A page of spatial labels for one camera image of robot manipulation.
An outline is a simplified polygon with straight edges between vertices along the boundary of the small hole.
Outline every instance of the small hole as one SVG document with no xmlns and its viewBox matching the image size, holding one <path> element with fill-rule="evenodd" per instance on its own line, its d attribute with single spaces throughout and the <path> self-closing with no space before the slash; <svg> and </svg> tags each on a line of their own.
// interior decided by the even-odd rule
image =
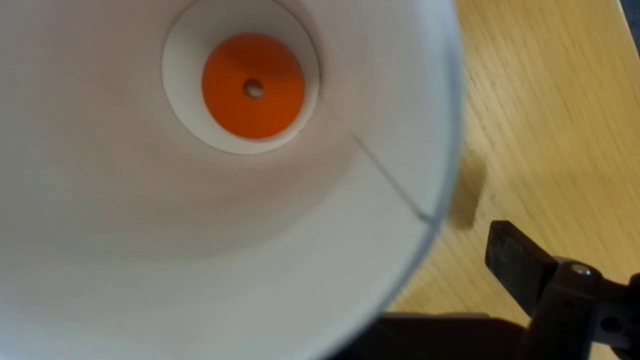
<svg viewBox="0 0 640 360">
<path fill-rule="evenodd" d="M 256 79 L 246 80 L 242 89 L 244 89 L 246 99 L 262 99 L 264 96 L 264 87 Z"/>
<path fill-rule="evenodd" d="M 606 317 L 600 321 L 600 328 L 609 335 L 622 332 L 622 323 L 618 318 Z"/>
</svg>

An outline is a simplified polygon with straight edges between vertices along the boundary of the white ring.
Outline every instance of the white ring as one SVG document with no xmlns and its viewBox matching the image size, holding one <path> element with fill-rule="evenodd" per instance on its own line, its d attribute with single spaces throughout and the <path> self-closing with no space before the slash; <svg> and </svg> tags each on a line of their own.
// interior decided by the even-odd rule
<svg viewBox="0 0 640 360">
<path fill-rule="evenodd" d="M 246 141 L 227 132 L 202 96 L 202 73 L 212 50 L 246 32 L 272 36 L 291 49 L 306 83 L 306 99 L 294 125 L 266 141 Z M 305 27 L 287 9 L 266 0 L 201 0 L 191 6 L 168 34 L 163 79 L 180 122 L 209 146 L 232 154 L 262 154 L 293 142 L 312 118 L 321 95 L 321 65 Z"/>
</svg>

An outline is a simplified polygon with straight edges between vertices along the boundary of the black metal bracket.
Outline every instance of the black metal bracket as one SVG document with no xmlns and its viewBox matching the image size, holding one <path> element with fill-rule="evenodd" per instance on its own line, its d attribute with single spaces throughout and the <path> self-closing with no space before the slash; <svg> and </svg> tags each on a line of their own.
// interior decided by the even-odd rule
<svg viewBox="0 0 640 360">
<path fill-rule="evenodd" d="M 533 318 L 385 317 L 334 360 L 587 360 L 593 343 L 640 360 L 640 277 L 629 287 L 556 260 L 510 223 L 495 223 L 487 267 Z"/>
</svg>

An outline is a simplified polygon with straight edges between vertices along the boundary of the wooden surface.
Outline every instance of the wooden surface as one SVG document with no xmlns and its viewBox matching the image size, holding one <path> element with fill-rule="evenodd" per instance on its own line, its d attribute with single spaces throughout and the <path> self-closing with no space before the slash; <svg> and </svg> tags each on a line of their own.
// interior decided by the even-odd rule
<svg viewBox="0 0 640 360">
<path fill-rule="evenodd" d="M 454 207 L 394 312 L 526 323 L 484 268 L 492 220 L 615 281 L 640 272 L 640 61 L 617 0 L 458 0 L 466 150 Z"/>
</svg>

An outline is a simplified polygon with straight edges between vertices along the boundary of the orange circle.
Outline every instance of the orange circle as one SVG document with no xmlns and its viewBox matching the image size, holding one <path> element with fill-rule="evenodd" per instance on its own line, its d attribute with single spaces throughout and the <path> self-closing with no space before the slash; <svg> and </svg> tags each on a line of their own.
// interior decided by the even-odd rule
<svg viewBox="0 0 640 360">
<path fill-rule="evenodd" d="M 238 34 L 209 59 L 202 95 L 215 120 L 229 132 L 260 141 L 294 125 L 305 104 L 305 73 L 279 40 Z"/>
</svg>

